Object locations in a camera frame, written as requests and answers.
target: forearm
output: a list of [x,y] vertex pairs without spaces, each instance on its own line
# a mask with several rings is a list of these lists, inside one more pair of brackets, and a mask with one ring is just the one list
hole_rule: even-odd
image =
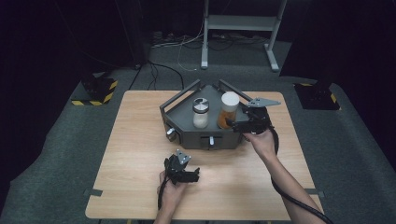
[[[292,198],[319,210],[316,203],[305,192],[304,188],[297,182],[297,180],[288,172],[288,170],[286,170],[275,154],[263,157],[262,160],[264,161],[271,177],[282,191]],[[305,211],[298,205],[285,198],[282,199],[286,209],[288,210],[289,216],[294,223],[323,223],[319,218]]]
[[172,221],[172,216],[174,214],[174,209],[164,209],[158,210],[157,217],[155,218],[154,224],[169,224]]

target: human arm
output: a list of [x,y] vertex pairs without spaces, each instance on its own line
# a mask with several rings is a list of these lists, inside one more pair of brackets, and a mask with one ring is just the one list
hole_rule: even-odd
[[[159,194],[161,184],[164,180],[165,172],[161,172],[160,186],[157,188],[157,194]],[[161,209],[158,210],[154,224],[169,224],[171,222],[173,214],[183,197],[187,185],[188,183],[179,182],[174,185],[172,181],[166,181],[165,188],[163,189],[162,206]]]
[[[305,192],[304,188],[282,165],[275,153],[273,134],[267,130],[261,134],[244,133],[251,142],[256,153],[264,162],[274,182],[292,198],[305,203],[319,211],[318,206]],[[293,223],[324,223],[320,218],[304,210],[300,206],[282,197],[283,203]]]

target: jar with brown contents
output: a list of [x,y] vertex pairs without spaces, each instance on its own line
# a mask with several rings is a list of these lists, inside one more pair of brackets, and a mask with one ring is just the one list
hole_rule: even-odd
[[226,119],[235,121],[236,109],[239,104],[239,96],[233,91],[227,91],[221,96],[221,110],[218,117],[218,125],[221,129],[230,129]]

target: human hand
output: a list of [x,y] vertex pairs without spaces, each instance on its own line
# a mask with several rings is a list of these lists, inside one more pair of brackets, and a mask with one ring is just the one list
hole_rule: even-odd
[[[157,194],[160,193],[161,184],[167,178],[165,176],[165,171],[160,173],[160,186],[157,188]],[[188,183],[180,183],[177,182],[175,185],[169,179],[166,179],[166,185],[163,190],[163,199],[162,199],[162,210],[166,210],[167,212],[174,213],[177,206],[179,205],[184,191],[188,185]]]
[[244,133],[244,136],[263,161],[276,157],[274,137],[270,130],[260,134]]

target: metal box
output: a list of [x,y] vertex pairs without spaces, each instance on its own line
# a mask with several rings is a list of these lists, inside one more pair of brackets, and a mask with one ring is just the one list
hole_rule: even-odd
[[[240,96],[236,120],[248,120],[248,116],[242,112],[242,105],[245,100],[250,101],[250,97],[224,80],[219,80],[216,86],[205,85],[198,79],[160,106],[168,139],[178,142],[186,149],[236,148],[242,141],[242,134],[234,133],[233,129],[221,129],[217,124],[221,96],[226,91],[234,91]],[[206,98],[209,101],[209,124],[204,129],[197,129],[193,125],[192,103],[196,98]]]

